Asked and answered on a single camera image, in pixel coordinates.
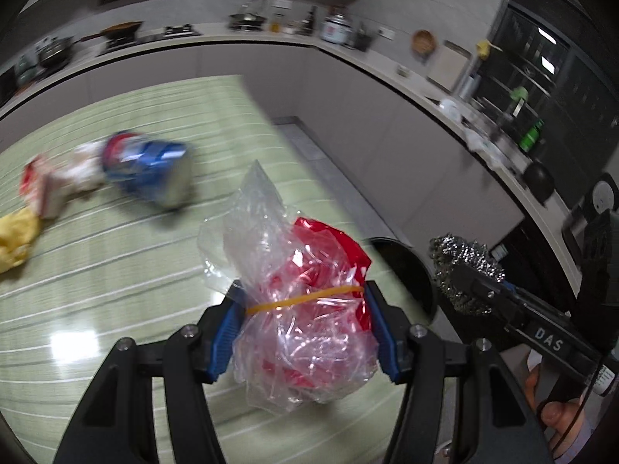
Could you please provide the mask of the person's right hand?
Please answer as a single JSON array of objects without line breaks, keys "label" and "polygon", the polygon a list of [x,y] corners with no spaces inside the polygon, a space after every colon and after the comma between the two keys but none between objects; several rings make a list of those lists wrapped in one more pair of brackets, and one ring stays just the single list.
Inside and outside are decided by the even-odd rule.
[{"label": "person's right hand", "polygon": [[570,423],[574,419],[580,402],[558,402],[551,401],[544,405],[541,410],[541,422],[548,428],[554,430],[554,435],[551,437],[549,446],[554,448],[558,440],[564,436],[556,450],[553,451],[553,457],[556,463],[571,463],[585,447],[592,435],[592,426],[585,418],[585,412],[581,412],[577,421],[571,430],[568,430]]}]

